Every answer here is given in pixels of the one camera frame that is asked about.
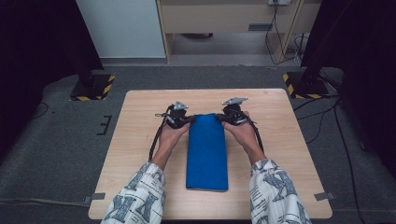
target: person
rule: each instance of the person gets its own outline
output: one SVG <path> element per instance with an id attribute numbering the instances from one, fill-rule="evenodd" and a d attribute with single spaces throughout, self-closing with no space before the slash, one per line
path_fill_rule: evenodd
<path id="1" fill-rule="evenodd" d="M 252 223 L 311 223 L 289 175 L 259 147 L 249 123 L 233 126 L 222 122 L 225 130 L 247 153 L 251 164 L 249 182 Z M 163 126 L 159 147 L 151 162 L 146 162 L 107 208 L 103 224 L 161 223 L 165 201 L 163 171 L 179 138 L 190 127 Z"/>

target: blue foam pad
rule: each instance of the blue foam pad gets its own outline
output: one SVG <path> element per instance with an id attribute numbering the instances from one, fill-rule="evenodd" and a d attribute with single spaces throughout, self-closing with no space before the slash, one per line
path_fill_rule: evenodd
<path id="1" fill-rule="evenodd" d="M 195 115 L 189 130 L 187 189 L 228 189 L 224 128 L 215 114 Z"/>

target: shirt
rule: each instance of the shirt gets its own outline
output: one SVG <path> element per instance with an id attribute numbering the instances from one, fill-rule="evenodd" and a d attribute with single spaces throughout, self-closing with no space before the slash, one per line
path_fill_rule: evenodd
<path id="1" fill-rule="evenodd" d="M 161 168 L 145 163 L 114 197 L 102 224 L 161 223 L 164 186 Z M 249 194 L 252 223 L 311 223 L 289 175 L 272 160 L 253 164 Z"/>

